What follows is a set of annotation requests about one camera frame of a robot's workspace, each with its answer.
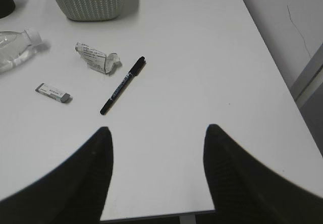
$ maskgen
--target pen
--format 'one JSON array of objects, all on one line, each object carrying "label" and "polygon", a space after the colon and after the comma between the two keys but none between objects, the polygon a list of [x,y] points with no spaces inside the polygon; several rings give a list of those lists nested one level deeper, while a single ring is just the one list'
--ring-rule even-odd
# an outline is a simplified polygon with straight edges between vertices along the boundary
[{"label": "pen", "polygon": [[117,100],[123,89],[126,87],[126,85],[135,77],[138,75],[139,71],[142,69],[142,67],[145,65],[145,57],[141,57],[138,59],[138,61],[135,63],[135,65],[131,68],[129,73],[125,76],[121,84],[117,87],[117,89],[114,91],[110,99],[107,100],[107,102],[104,104],[102,109],[100,110],[101,115],[105,115],[105,113],[110,109],[110,107],[113,105],[113,103]]}]

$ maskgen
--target white desk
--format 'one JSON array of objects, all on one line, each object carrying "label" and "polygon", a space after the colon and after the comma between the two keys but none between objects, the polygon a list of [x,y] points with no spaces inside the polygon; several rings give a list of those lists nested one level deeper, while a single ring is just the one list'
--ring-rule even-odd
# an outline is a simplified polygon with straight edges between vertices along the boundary
[{"label": "white desk", "polygon": [[[102,220],[211,210],[202,164],[210,123],[323,196],[322,157],[242,0],[139,0],[137,12],[99,23],[67,20],[54,0],[19,3],[0,30],[34,26],[50,49],[0,75],[0,199],[109,126],[115,163]],[[123,66],[110,77],[88,69],[77,41],[117,52]],[[147,65],[101,116],[142,55]],[[42,82],[73,101],[36,93]]]}]

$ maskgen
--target white wall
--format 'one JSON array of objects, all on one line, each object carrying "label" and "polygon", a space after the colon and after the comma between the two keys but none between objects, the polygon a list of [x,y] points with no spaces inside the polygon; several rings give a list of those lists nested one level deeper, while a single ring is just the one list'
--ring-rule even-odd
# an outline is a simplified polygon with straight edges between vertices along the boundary
[{"label": "white wall", "polygon": [[323,0],[244,1],[290,88],[323,42]]}]

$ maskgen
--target bottle cap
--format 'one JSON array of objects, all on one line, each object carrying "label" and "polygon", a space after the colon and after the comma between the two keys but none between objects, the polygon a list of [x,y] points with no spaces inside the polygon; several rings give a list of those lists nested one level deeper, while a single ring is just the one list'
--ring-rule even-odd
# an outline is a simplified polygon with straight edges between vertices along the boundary
[{"label": "bottle cap", "polygon": [[29,29],[25,30],[25,32],[28,35],[28,37],[33,45],[41,44],[42,40],[40,38],[38,31],[36,31],[35,28],[29,28]]}]

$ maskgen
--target plastic water bottle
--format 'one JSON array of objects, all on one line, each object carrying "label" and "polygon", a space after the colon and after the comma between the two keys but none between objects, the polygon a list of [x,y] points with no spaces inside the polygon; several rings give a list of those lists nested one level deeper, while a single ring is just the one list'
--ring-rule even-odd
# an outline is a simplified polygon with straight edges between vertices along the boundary
[{"label": "plastic water bottle", "polygon": [[0,73],[21,64],[34,55],[41,38],[35,29],[24,32],[0,32]]}]

